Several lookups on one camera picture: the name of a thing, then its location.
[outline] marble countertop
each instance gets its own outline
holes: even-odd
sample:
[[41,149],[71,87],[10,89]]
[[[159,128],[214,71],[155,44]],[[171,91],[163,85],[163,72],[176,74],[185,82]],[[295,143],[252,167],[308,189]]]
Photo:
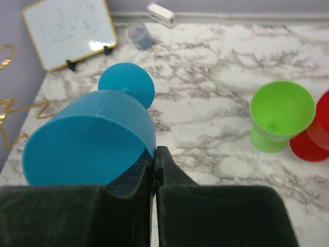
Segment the marble countertop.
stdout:
[[[304,162],[287,147],[261,153],[249,139],[249,104],[261,85],[280,79],[306,87],[314,98],[329,89],[329,26],[179,24],[170,30],[147,24],[154,38],[140,51],[117,25],[120,45],[106,57],[78,64],[77,72],[48,73],[36,97],[52,101],[55,113],[97,89],[102,72],[118,62],[146,69],[156,86],[149,109],[157,145],[168,146],[175,162],[200,184],[265,184],[284,199],[300,246],[329,242],[329,162]],[[22,132],[32,134],[47,120],[31,110]],[[11,151],[0,185],[26,185],[21,155]],[[154,207],[152,246],[157,243]]]

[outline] whiteboard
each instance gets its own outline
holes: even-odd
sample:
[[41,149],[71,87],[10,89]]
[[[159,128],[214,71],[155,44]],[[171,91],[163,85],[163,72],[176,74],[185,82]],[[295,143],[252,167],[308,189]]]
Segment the whiteboard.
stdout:
[[41,0],[26,7],[23,18],[47,71],[118,42],[105,0]]

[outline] gold frame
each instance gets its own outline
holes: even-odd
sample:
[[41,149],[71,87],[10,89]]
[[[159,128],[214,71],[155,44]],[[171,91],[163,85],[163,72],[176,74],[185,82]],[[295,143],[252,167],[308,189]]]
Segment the gold frame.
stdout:
[[[40,53],[39,53],[38,47],[37,47],[37,45],[36,45],[36,42],[35,42],[35,40],[34,40],[34,38],[33,38],[33,36],[32,36],[32,32],[31,32],[31,30],[30,30],[30,28],[29,28],[29,26],[28,26],[28,24],[27,24],[27,21],[26,21],[25,15],[24,15],[24,11],[26,11],[27,9],[29,9],[29,8],[35,6],[35,5],[38,5],[39,3],[43,2],[43,1],[47,1],[47,0],[39,0],[39,1],[37,1],[37,2],[35,2],[35,3],[33,3],[33,4],[31,4],[31,5],[29,5],[29,6],[27,6],[27,7],[25,7],[25,8],[23,9],[23,11],[22,11],[22,16],[23,16],[23,20],[24,20],[24,22],[25,22],[25,25],[26,25],[26,27],[27,27],[27,31],[28,31],[28,33],[29,33],[29,35],[30,35],[30,37],[31,37],[32,42],[33,42],[34,48],[35,48],[35,50],[36,50],[36,53],[38,54],[38,57],[39,57],[39,60],[40,60],[41,66],[42,66],[42,68],[43,68],[45,71],[48,71],[48,72],[49,72],[49,71],[53,71],[53,70],[55,70],[55,69],[59,69],[59,68],[65,67],[65,66],[66,66],[66,63],[60,64],[60,65],[58,65],[58,66],[56,66],[56,67],[54,67],[54,68],[46,68],[46,67],[45,67],[45,65],[44,65],[44,63],[43,63],[43,60],[42,60],[42,57],[41,57],[41,55],[40,55]],[[112,18],[111,18],[110,12],[109,12],[109,8],[108,8],[108,5],[107,5],[107,2],[106,2],[106,0],[102,0],[102,1],[103,1],[103,4],[104,4],[104,7],[105,7],[105,10],[106,10],[106,14],[107,14],[107,17],[108,17],[108,21],[110,22],[110,25],[112,26],[112,29],[113,29],[113,31],[114,31],[115,43],[114,43],[113,45],[109,46],[109,48],[114,48],[114,47],[116,47],[116,46],[118,45],[118,35],[117,35],[117,33],[115,32],[114,24],[113,24],[113,22],[112,22]],[[77,58],[77,59],[73,59],[73,60],[71,60],[71,62],[78,62],[78,61],[83,60],[83,59],[85,59],[85,58],[89,58],[89,57],[91,57],[91,56],[93,56],[93,55],[96,55],[96,54],[98,54],[98,53],[101,53],[102,51],[103,51],[103,49],[96,50],[96,51],[94,51],[94,52],[92,52],[92,53],[90,53],[90,54],[84,55],[84,56],[79,57],[79,58]]]
[[7,67],[8,64],[13,60],[13,58],[15,57],[16,51],[15,51],[15,47],[13,45],[10,44],[6,44],[6,45],[2,45],[0,46],[0,51],[5,49],[5,48],[11,48],[11,53],[10,55],[0,64],[0,70]]

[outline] plastic cup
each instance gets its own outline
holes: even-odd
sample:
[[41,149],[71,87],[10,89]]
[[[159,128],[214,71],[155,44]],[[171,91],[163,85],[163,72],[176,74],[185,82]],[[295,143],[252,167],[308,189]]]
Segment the plastic cup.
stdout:
[[329,91],[317,103],[317,113],[307,133],[316,145],[329,150]]
[[98,90],[118,90],[137,99],[148,109],[154,99],[154,83],[150,75],[133,63],[117,63],[101,75]]
[[133,24],[128,27],[127,33],[129,39],[137,46],[137,48],[146,50],[152,46],[152,37],[145,24]]
[[318,162],[329,157],[329,151],[317,146],[306,130],[290,140],[290,147],[296,156],[305,161]]
[[311,94],[290,81],[262,86],[250,105],[253,145],[263,152],[278,152],[313,121],[316,105]]
[[120,91],[100,90],[73,101],[35,131],[25,145],[29,185],[107,184],[147,149],[155,129],[144,106]]

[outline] baseboard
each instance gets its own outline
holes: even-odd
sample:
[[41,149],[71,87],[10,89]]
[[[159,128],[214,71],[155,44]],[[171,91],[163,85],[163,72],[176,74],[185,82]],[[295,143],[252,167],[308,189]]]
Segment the baseboard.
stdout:
[[[148,12],[114,12],[111,16],[116,19],[149,18]],[[175,13],[176,19],[190,20],[220,20],[248,22],[329,22],[329,14],[218,14],[218,13]]]

